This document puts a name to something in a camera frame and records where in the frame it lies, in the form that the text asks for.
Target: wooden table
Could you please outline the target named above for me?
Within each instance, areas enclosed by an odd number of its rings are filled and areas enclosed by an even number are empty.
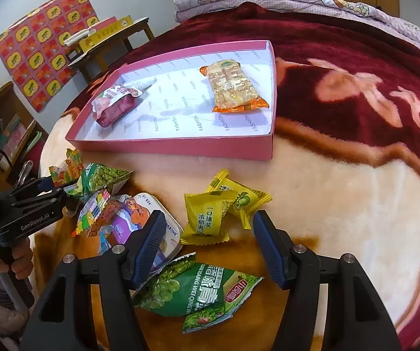
[[[99,65],[99,68],[101,69],[101,72],[105,72],[108,70],[108,66],[103,59],[103,55],[106,51],[110,50],[112,46],[119,42],[124,42],[127,51],[131,52],[133,50],[133,47],[130,44],[128,38],[132,34],[135,34],[136,32],[141,32],[143,30],[147,35],[149,41],[151,41],[155,37],[150,27],[148,26],[148,20],[148,17],[137,20],[131,26],[125,28],[124,30],[121,30],[120,32],[117,32],[116,34],[102,41],[101,43],[98,43],[91,50],[88,50],[84,54],[84,56],[71,62],[69,66],[74,70],[80,70],[85,80],[89,83],[92,80],[92,77],[86,71],[86,64],[91,60],[91,58],[96,60],[96,62]]]

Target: orange snack bag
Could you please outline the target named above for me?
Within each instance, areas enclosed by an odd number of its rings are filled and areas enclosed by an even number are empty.
[[[208,77],[215,95],[213,112],[243,112],[257,108],[269,108],[252,83],[233,59],[212,63],[200,68]]]

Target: green snack bag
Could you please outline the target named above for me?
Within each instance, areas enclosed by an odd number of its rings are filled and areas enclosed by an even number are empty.
[[[67,194],[74,197],[83,197],[87,201],[92,193],[105,188],[111,195],[115,195],[132,173],[101,164],[89,164],[82,171],[75,188],[67,191]]]
[[[188,334],[232,317],[262,278],[201,264],[195,253],[186,254],[136,292],[136,306],[166,317],[187,315],[182,332]]]

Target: candy wrapper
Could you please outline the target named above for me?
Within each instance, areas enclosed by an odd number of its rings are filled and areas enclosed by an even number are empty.
[[[113,85],[101,92],[91,102],[93,118],[103,128],[110,126],[136,106],[136,98],[156,81],[156,78],[145,78],[123,85]]]
[[[237,192],[237,198],[234,204],[229,208],[229,212],[234,216],[241,218],[242,227],[246,230],[251,229],[250,218],[255,211],[263,204],[270,202],[272,196],[263,191],[254,190],[241,183],[237,183],[228,178],[229,171],[222,169],[211,181],[207,191],[226,191]]]
[[[213,112],[243,112],[257,108],[269,108],[260,97],[241,65],[233,59],[212,63],[200,68],[207,76],[215,95]]]
[[[166,218],[166,232],[153,261],[151,271],[156,271],[180,252],[182,248],[180,243],[182,227],[153,195],[139,193],[134,197],[117,195],[115,198],[122,202],[123,206],[111,221],[112,230],[106,238],[110,245],[125,244],[133,231],[145,226],[153,210],[159,209]]]
[[[166,317],[187,315],[188,334],[231,318],[263,279],[196,261],[195,253],[177,258],[134,295],[136,306]]]
[[[60,187],[75,179],[80,178],[83,171],[82,158],[78,151],[67,149],[66,160],[60,166],[50,166],[49,172],[51,173],[54,186]]]
[[[88,200],[92,193],[106,188],[111,194],[117,194],[133,172],[114,169],[101,164],[89,164],[78,179],[75,188],[67,191],[68,195]]]
[[[182,234],[182,244],[208,245],[229,240],[221,230],[221,221],[237,199],[237,192],[211,191],[184,194],[189,224]]]
[[[102,226],[111,223],[112,218],[121,207],[122,203],[111,198],[107,190],[97,191],[80,211],[72,237],[79,234],[87,237],[96,236]]]

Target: bed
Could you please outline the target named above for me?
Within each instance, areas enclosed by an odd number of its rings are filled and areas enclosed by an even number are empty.
[[[116,62],[190,46],[268,39],[275,51],[278,101],[271,161],[158,154],[84,153],[85,162],[136,169],[124,187],[157,196],[186,224],[183,193],[201,192],[221,169],[274,197],[265,208],[275,225],[317,254],[350,252],[361,262],[395,324],[405,350],[420,344],[420,29],[365,4],[341,0],[175,0],[180,22]],[[93,81],[71,107],[101,88]],[[74,114],[48,138],[41,172],[58,164]],[[97,239],[69,238],[63,219],[35,237],[42,289],[68,252],[96,254]],[[263,282],[231,320],[190,335],[180,321],[137,309],[150,350],[269,350],[287,292],[273,283],[251,231],[225,223],[232,239],[197,251],[199,261],[254,275]],[[321,287],[312,350],[325,324]],[[107,345],[98,291],[98,340]]]

